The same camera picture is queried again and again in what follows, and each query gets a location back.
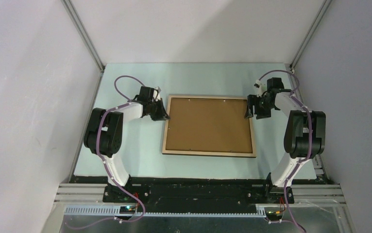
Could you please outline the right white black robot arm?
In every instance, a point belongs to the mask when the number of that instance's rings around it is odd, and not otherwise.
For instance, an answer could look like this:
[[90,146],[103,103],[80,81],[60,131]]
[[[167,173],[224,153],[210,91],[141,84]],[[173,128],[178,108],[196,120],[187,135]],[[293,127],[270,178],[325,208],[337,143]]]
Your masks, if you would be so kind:
[[262,195],[269,203],[277,202],[291,186],[296,174],[308,161],[321,154],[325,147],[326,114],[312,111],[286,89],[281,78],[270,78],[266,87],[260,80],[254,84],[257,93],[247,96],[245,118],[266,119],[272,110],[281,111],[287,117],[284,150],[281,161],[267,177]]

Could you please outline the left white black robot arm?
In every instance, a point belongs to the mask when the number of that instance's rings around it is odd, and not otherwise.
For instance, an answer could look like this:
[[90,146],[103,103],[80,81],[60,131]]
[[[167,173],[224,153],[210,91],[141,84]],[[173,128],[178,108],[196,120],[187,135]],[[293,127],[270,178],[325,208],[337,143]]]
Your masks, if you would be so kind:
[[149,116],[165,121],[166,112],[160,88],[142,86],[133,100],[111,109],[94,108],[84,135],[84,146],[97,155],[105,167],[108,183],[117,186],[115,196],[122,202],[133,198],[134,190],[127,185],[130,175],[123,165],[119,150],[123,142],[124,124]]

